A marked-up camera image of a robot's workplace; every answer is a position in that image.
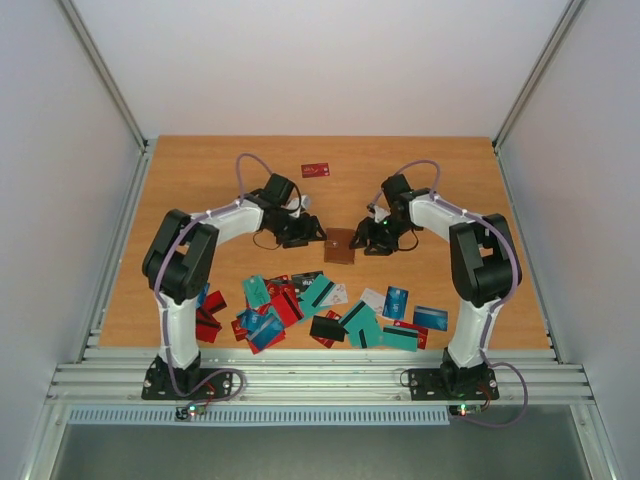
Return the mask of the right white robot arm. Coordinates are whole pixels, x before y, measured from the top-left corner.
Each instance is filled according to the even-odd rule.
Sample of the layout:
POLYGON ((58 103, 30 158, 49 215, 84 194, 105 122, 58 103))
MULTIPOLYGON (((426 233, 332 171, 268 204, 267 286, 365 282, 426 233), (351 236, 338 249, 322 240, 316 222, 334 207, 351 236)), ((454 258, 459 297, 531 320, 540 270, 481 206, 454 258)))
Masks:
POLYGON ((375 204, 350 242, 367 256, 389 256, 399 239, 428 230, 449 244, 452 282, 461 303, 454 336, 444 350, 437 385, 451 396, 463 396, 488 378, 485 359, 496 318, 521 283, 522 271, 507 219, 482 216, 444 200, 433 189, 413 189, 395 174, 381 184, 390 210, 375 204))

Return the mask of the brown leather card holder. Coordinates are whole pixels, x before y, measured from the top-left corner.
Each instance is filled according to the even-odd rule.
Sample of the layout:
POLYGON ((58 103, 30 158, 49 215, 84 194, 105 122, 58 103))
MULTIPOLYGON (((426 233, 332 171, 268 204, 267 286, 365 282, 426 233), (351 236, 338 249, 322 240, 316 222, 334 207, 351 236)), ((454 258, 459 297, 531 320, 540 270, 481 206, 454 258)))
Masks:
POLYGON ((355 250, 350 247, 355 231, 347 228, 328 228, 324 242, 324 262, 340 265, 355 263, 355 250))

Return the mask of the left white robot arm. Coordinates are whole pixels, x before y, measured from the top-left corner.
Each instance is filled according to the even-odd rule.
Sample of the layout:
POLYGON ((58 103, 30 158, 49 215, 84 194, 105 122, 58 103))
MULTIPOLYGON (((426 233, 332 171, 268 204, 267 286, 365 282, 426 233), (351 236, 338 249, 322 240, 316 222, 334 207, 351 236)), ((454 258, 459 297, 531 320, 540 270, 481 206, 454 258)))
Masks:
POLYGON ((262 188, 243 193, 230 204, 200 213, 169 211, 142 264, 160 319, 161 346, 146 371, 146 400, 225 398, 231 369, 204 369, 196 339, 197 300, 206 286, 216 248, 263 230, 284 248, 326 238, 318 218, 308 213, 309 196, 291 180, 271 174, 262 188))

